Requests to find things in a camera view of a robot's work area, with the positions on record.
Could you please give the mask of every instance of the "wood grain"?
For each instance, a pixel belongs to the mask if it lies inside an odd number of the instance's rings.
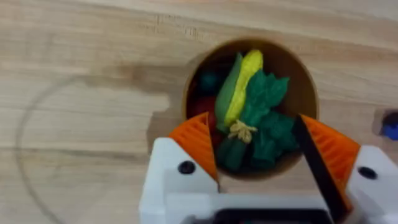
[[[138,223],[149,149],[181,122],[183,85],[203,55],[255,36],[293,50],[321,120],[395,161],[377,135],[398,106],[393,0],[0,2],[1,223]],[[231,193],[316,194],[305,161]]]

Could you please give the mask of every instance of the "blue object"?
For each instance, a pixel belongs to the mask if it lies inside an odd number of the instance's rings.
[[[398,124],[385,124],[382,128],[382,134],[391,140],[398,141]]]

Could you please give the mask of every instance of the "red vegetable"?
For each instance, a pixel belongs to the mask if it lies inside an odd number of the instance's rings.
[[[216,116],[214,114],[215,104],[215,96],[206,96],[195,100],[194,102],[190,103],[189,107],[187,108],[188,118],[194,117],[204,112],[209,112],[209,130],[211,133],[214,132],[214,130],[216,129]]]

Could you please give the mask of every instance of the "green husk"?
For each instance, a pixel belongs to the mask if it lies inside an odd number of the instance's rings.
[[[236,55],[235,63],[224,81],[220,92],[217,95],[216,105],[215,105],[215,115],[217,120],[217,129],[224,133],[228,133],[228,127],[224,124],[224,118],[228,111],[229,104],[231,103],[232,96],[235,90],[236,80],[238,80],[239,72],[242,65],[242,55],[238,53]]]

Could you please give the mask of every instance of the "orange gripper pad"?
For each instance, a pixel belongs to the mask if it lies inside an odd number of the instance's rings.
[[[199,114],[175,128],[169,135],[215,181],[217,168],[208,127],[208,113]]]
[[[315,119],[304,115],[301,117],[329,173],[344,190],[361,146]]]

